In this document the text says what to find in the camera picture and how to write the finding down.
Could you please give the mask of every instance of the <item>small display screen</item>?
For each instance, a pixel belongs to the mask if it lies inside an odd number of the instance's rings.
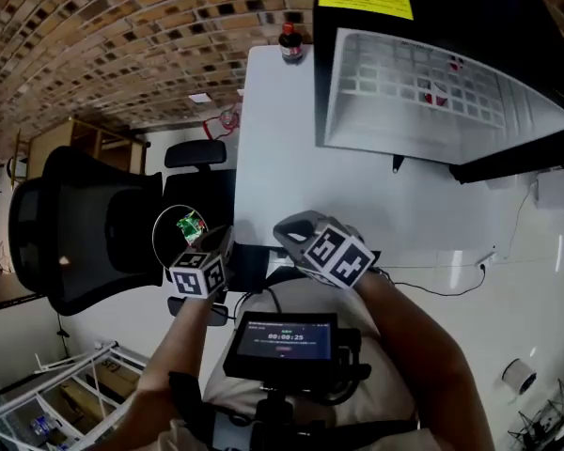
[[[238,354],[277,359],[330,360],[330,323],[249,320]]]

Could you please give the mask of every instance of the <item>person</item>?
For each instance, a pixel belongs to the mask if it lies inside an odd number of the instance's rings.
[[[355,292],[299,279],[273,287],[283,312],[333,312],[339,327],[362,334],[360,361],[370,377],[335,407],[293,398],[294,421],[324,420],[327,427],[380,420],[417,419],[419,429],[384,437],[374,451],[489,451],[494,449],[472,373],[453,338],[384,276],[366,272]],[[177,415],[168,373],[198,377],[212,299],[188,299],[150,359],[133,403],[117,430],[93,451],[205,451]],[[264,292],[249,298],[246,311],[275,312]],[[225,375],[224,352],[203,400],[254,415],[265,398],[259,382]]]

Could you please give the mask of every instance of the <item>black strap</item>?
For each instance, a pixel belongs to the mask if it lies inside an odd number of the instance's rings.
[[[216,411],[229,415],[237,414],[233,410],[204,403],[198,386],[198,379],[184,373],[170,372],[173,402],[186,422],[186,427],[199,441],[207,446],[213,442]],[[352,451],[359,449],[385,436],[402,434],[417,429],[414,421],[374,421],[338,428],[327,428],[308,438],[309,449],[327,449],[334,451]],[[306,443],[305,438],[299,442]]]

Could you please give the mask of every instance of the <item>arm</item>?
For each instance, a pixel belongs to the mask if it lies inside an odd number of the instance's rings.
[[[355,290],[378,328],[383,349],[414,395],[422,427],[440,438],[444,450],[493,450],[487,417],[460,346],[383,276],[366,272]]]
[[[169,429],[169,421],[178,416],[169,390],[169,371],[198,377],[212,300],[186,300],[140,377],[121,424],[92,451],[137,449],[155,442],[159,433]]]

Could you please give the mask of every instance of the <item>small bottle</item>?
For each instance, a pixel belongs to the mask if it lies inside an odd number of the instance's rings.
[[[42,434],[48,435],[50,431],[58,428],[58,423],[52,416],[43,415],[32,420],[30,426],[38,436],[41,436]]]
[[[294,31],[292,23],[284,23],[278,39],[282,58],[287,64],[298,64],[303,58],[303,36]]]

